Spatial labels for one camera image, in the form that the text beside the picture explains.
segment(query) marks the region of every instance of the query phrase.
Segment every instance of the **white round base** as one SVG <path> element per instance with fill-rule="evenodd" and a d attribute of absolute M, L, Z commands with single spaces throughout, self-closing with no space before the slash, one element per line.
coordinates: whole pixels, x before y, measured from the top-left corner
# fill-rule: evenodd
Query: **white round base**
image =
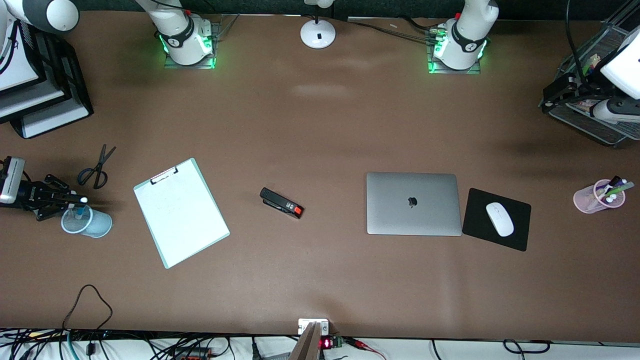
<path fill-rule="evenodd" d="M 314 49 L 322 49 L 333 43 L 335 40 L 335 28 L 326 20 L 311 20 L 302 25 L 300 38 L 306 46 Z"/>

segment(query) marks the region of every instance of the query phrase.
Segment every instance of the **wire mesh basket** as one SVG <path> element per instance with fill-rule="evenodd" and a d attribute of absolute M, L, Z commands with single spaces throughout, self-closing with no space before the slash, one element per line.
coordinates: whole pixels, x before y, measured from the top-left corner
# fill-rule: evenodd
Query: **wire mesh basket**
<path fill-rule="evenodd" d="M 628 34 L 625 29 L 633 29 L 637 26 L 637 16 L 634 15 L 639 6 L 640 0 L 627 1 L 607 19 L 602 29 L 577 49 L 581 62 L 585 63 L 585 60 L 596 54 L 604 58 L 612 51 L 616 51 Z M 573 56 L 569 55 L 560 63 L 555 79 L 566 72 L 573 71 L 580 71 L 580 69 L 575 68 Z M 614 124 L 598 120 L 590 116 L 589 111 L 579 103 L 570 102 L 557 106 L 549 114 L 609 145 L 617 145 L 627 138 L 640 140 L 640 124 L 632 122 Z"/>

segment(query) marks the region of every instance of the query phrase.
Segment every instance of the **dark wall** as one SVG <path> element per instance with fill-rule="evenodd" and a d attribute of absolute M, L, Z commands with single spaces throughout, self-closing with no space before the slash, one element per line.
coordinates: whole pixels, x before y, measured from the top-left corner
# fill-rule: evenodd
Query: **dark wall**
<path fill-rule="evenodd" d="M 625 0 L 574 0 L 572 19 L 603 20 Z M 133 0 L 76 0 L 81 10 L 141 11 Z M 182 4 L 194 11 L 214 13 L 310 13 L 313 7 L 303 0 L 182 0 Z M 564 18 L 565 0 L 497 0 L 500 19 L 512 20 L 560 20 Z M 462 11 L 464 0 L 337 0 L 337 17 L 376 16 L 394 17 L 399 14 L 411 17 L 452 17 Z"/>

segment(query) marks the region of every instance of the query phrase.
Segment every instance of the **blue cable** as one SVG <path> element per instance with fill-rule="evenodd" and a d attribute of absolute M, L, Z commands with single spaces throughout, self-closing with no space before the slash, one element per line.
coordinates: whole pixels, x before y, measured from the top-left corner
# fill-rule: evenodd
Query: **blue cable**
<path fill-rule="evenodd" d="M 71 331 L 67 333 L 67 345 L 69 346 L 69 350 L 71 351 L 71 355 L 74 357 L 74 359 L 80 360 L 80 358 L 78 358 L 78 355 L 76 354 L 76 350 L 74 349 L 73 345 L 71 345 Z"/>

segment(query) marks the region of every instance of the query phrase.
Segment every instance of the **white bracket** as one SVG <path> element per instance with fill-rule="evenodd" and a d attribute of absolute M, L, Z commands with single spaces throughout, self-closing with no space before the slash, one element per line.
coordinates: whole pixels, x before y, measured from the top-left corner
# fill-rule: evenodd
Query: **white bracket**
<path fill-rule="evenodd" d="M 310 322 L 318 322 L 321 326 L 320 335 L 326 336 L 329 335 L 329 320 L 327 319 L 298 319 L 298 335 L 302 335 L 302 333 L 307 328 L 307 325 Z"/>

